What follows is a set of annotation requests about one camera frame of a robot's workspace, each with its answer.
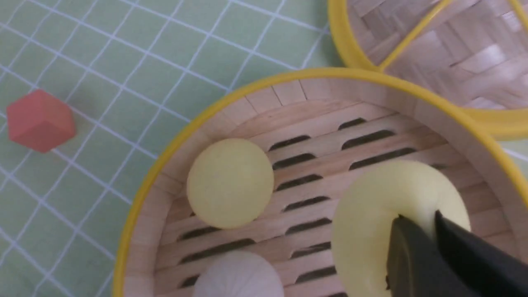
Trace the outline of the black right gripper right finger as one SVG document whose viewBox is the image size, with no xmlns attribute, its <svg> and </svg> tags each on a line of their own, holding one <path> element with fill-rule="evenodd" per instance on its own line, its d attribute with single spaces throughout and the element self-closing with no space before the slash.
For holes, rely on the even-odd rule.
<svg viewBox="0 0 528 297">
<path fill-rule="evenodd" d="M 442 258 L 462 282 L 480 297 L 526 297 L 528 267 L 455 222 L 435 212 Z"/>
</svg>

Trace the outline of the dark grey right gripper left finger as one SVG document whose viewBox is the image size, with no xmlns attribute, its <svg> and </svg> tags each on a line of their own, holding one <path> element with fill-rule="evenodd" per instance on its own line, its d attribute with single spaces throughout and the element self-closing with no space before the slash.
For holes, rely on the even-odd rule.
<svg viewBox="0 0 528 297">
<path fill-rule="evenodd" d="M 391 297 L 481 297 L 457 275 L 424 229 L 402 215 L 391 224 L 386 269 Z"/>
</svg>

